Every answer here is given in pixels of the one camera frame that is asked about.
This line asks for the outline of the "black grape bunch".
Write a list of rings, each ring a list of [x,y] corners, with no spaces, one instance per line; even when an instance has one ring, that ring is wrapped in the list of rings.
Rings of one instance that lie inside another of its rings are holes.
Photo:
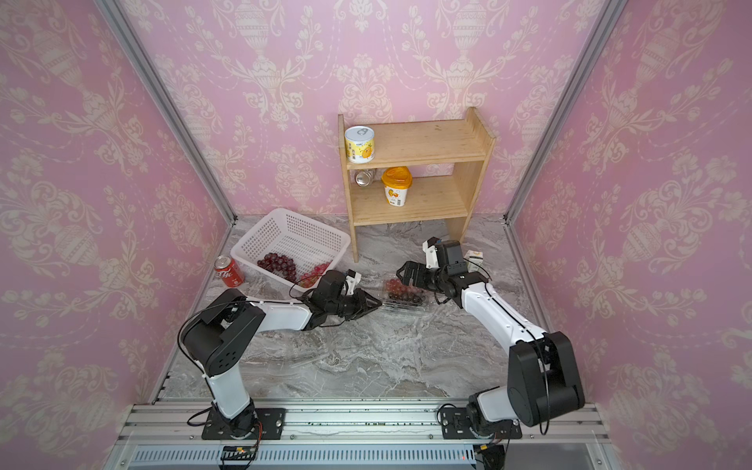
[[[422,295],[411,292],[392,292],[388,294],[388,301],[392,306],[403,309],[417,309],[423,307],[425,299]]]

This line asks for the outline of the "dark red grape bunch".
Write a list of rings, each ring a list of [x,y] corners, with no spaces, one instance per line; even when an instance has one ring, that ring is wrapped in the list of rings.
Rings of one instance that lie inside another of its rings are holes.
[[[257,261],[259,268],[262,268],[288,282],[298,280],[297,264],[288,256],[277,253],[267,253],[261,260]]]

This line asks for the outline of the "light red grape bunch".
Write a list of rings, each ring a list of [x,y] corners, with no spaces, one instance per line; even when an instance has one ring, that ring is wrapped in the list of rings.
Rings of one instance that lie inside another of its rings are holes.
[[[388,280],[385,284],[385,288],[387,295],[392,292],[411,292],[420,294],[420,292],[416,288],[401,283],[401,281],[399,281],[399,279],[397,278]]]

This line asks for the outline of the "clear plastic container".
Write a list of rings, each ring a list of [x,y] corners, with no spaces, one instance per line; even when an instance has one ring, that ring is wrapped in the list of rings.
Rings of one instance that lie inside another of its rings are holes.
[[[404,311],[425,311],[428,307],[427,294],[417,287],[407,286],[397,278],[383,282],[382,302],[391,309]]]

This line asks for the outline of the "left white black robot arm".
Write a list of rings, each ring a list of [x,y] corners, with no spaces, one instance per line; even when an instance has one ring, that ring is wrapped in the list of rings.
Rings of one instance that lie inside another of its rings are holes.
[[[236,288],[225,290],[186,320],[176,344],[201,372],[211,392],[207,429],[221,429],[225,438],[260,439],[264,428],[253,399],[243,383],[239,362],[258,333],[311,331],[338,317],[355,321],[383,306],[360,287],[360,275],[328,270],[315,287],[291,301],[248,297]]]

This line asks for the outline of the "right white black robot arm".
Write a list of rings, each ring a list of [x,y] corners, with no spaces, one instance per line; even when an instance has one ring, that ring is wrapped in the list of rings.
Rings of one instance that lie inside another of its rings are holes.
[[[521,315],[491,284],[481,264],[464,258],[460,243],[432,237],[423,243],[425,262],[409,260],[397,271],[405,286],[444,295],[475,317],[508,356],[507,380],[472,395],[466,413],[470,428],[485,437],[507,424],[539,426],[582,409],[585,390],[570,339],[548,332]]]

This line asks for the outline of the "pink red grape bunch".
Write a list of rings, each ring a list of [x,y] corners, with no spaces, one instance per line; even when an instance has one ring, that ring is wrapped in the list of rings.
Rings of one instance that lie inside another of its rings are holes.
[[[325,274],[329,264],[318,264],[314,266],[309,272],[303,273],[298,281],[298,285],[302,288],[309,289]]]

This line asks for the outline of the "green white milk carton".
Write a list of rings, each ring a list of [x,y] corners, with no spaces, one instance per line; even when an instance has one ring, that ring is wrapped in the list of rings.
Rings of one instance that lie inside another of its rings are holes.
[[[479,271],[483,267],[484,254],[480,251],[468,250],[464,258],[469,272]]]

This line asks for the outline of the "white plastic basket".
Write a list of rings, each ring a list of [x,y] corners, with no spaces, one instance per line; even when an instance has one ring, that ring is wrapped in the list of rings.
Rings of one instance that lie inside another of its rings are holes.
[[[275,209],[239,239],[230,256],[238,264],[293,288],[292,281],[262,269],[258,262],[268,253],[274,253],[293,260],[299,274],[311,272],[320,264],[333,269],[350,244],[350,235],[339,229],[293,211]]]

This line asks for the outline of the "red soda can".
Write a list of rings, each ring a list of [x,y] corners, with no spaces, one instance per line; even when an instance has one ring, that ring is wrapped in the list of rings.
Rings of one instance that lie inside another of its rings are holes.
[[[245,282],[244,274],[236,260],[230,256],[219,256],[213,269],[228,288],[237,288]]]

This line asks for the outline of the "orange lid white cup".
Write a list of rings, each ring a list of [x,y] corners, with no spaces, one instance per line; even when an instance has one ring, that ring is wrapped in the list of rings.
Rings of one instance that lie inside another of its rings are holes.
[[[407,201],[407,192],[411,188],[413,178],[407,166],[388,168],[382,174],[385,196],[389,205],[401,208]]]

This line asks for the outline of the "small glass jar on shelf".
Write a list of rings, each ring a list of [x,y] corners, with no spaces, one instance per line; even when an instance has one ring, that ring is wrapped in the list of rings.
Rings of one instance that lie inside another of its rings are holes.
[[[354,182],[357,186],[367,187],[372,184],[376,178],[377,170],[375,168],[368,168],[367,170],[358,170],[354,174]]]

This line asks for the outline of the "yellow white can on shelf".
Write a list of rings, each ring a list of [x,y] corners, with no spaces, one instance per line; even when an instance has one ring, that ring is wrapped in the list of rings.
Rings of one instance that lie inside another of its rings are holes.
[[[371,127],[356,125],[345,130],[346,155],[350,163],[369,163],[374,157],[375,132]]]

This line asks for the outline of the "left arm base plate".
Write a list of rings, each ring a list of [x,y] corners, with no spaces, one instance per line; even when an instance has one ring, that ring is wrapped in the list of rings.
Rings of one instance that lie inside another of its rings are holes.
[[[256,442],[278,441],[285,426],[286,409],[255,409],[253,421],[250,419],[228,421],[221,413],[212,409],[202,431],[204,441],[251,440]]]

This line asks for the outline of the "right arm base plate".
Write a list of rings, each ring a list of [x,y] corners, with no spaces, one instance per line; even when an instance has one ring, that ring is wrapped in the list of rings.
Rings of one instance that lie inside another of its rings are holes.
[[[505,420],[497,426],[497,430],[483,434],[471,427],[471,420],[465,407],[455,407],[450,403],[441,405],[436,410],[436,419],[441,426],[445,440],[520,440],[523,437],[521,427],[517,421]]]

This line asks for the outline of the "aluminium rail frame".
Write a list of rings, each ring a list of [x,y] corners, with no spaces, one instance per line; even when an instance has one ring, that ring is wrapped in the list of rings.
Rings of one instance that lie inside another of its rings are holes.
[[[286,409],[278,441],[204,441],[203,401],[137,405],[108,469],[617,469],[601,416],[586,405],[520,440],[445,440],[436,410],[460,399],[260,399]]]

